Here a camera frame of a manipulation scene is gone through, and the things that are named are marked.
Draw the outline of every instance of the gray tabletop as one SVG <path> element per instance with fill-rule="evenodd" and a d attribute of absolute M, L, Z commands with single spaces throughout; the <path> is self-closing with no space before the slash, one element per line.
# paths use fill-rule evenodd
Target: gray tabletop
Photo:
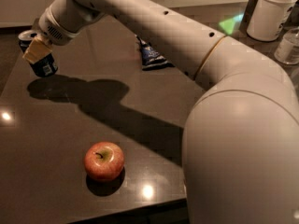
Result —
<path fill-rule="evenodd" d="M 177 11 L 213 28 L 245 4 Z M 272 56 L 278 42 L 231 36 Z M 142 71 L 135 35 L 109 16 L 53 52 L 59 71 L 38 78 L 21 58 L 0 98 L 1 223 L 66 223 L 184 199 L 180 144 L 186 118 L 205 92 L 176 68 Z M 296 82 L 297 67 L 289 68 Z M 83 157 L 100 141 L 125 155 L 121 176 L 98 184 Z"/>

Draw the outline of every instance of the apple stem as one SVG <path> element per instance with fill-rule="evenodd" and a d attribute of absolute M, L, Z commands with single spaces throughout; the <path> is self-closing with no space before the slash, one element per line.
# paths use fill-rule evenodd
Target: apple stem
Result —
<path fill-rule="evenodd" d="M 102 154 L 100 154 L 100 153 L 95 153 L 95 154 L 97 154 L 97 155 L 100 155 L 100 158 L 101 159 L 103 159 L 104 157 L 103 157 L 103 155 Z"/>

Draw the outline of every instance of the skin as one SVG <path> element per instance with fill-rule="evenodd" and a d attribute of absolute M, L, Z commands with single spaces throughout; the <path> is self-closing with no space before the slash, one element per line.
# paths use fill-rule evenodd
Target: skin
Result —
<path fill-rule="evenodd" d="M 124 165 L 123 152 L 110 142 L 94 144 L 86 153 L 84 166 L 87 175 L 98 182 L 109 182 L 121 173 Z"/>

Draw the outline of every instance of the apple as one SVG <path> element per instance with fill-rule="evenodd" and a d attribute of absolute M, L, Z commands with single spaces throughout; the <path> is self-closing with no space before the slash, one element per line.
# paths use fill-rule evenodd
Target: apple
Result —
<path fill-rule="evenodd" d="M 84 158 L 87 175 L 98 182 L 109 182 L 118 177 L 123 169 L 124 156 L 114 143 L 100 142 L 91 146 Z"/>

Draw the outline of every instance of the black can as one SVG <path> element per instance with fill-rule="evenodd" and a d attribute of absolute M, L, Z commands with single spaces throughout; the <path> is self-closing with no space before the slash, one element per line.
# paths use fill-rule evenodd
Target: black can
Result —
<path fill-rule="evenodd" d="M 25 52 L 28 49 L 30 43 L 38 34 L 40 34 L 40 32 L 37 30 L 28 30 L 19 34 L 19 46 L 22 52 Z M 47 55 L 37 63 L 29 64 L 38 77 L 52 76 L 58 70 L 52 54 Z"/>

